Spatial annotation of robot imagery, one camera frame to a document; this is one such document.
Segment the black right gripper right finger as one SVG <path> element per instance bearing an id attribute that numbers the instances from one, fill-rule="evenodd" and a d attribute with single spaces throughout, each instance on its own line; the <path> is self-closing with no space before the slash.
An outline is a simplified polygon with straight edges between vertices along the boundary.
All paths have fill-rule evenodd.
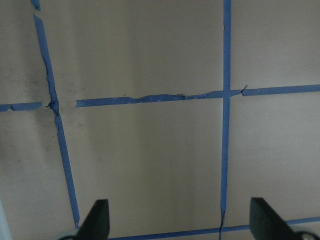
<path id="1" fill-rule="evenodd" d="M 255 240 L 300 239 L 262 197 L 250 199 L 249 228 Z"/>

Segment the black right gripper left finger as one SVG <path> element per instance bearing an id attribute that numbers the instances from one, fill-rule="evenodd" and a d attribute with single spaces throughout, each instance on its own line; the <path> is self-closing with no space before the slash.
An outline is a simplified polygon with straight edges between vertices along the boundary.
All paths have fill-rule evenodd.
<path id="1" fill-rule="evenodd" d="M 109 202 L 98 199 L 75 235 L 76 240 L 107 240 L 110 234 Z"/>

